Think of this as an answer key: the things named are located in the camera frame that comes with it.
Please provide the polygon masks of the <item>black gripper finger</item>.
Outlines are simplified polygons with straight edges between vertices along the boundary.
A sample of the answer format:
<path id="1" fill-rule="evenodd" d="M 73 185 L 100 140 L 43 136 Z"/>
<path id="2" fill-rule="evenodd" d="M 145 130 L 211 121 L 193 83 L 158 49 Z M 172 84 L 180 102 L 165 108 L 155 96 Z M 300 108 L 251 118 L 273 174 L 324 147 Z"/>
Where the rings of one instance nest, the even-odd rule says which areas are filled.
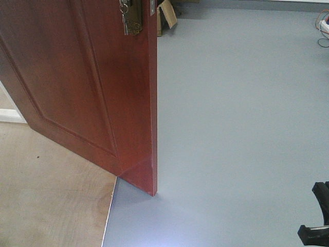
<path id="1" fill-rule="evenodd" d="M 328 181 L 316 182 L 312 188 L 323 215 L 323 225 L 328 225 Z"/>
<path id="2" fill-rule="evenodd" d="M 318 227 L 301 225 L 298 236 L 304 245 L 328 246 L 328 225 Z"/>

